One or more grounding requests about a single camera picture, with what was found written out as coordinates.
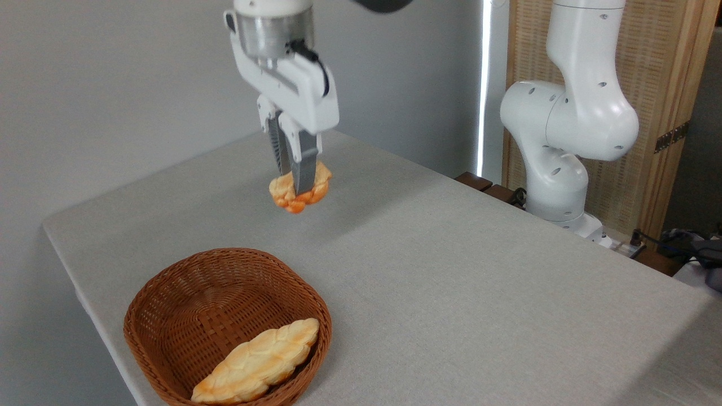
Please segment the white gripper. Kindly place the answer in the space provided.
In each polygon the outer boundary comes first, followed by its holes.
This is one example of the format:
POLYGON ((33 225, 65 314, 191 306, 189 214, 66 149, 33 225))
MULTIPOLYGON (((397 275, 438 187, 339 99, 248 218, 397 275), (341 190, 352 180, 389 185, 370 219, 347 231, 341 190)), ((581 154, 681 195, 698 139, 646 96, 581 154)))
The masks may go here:
POLYGON ((314 46, 314 12, 227 10, 224 21, 241 77, 259 92, 257 110, 280 175, 296 195, 314 187, 319 139, 340 120, 335 84, 314 46))

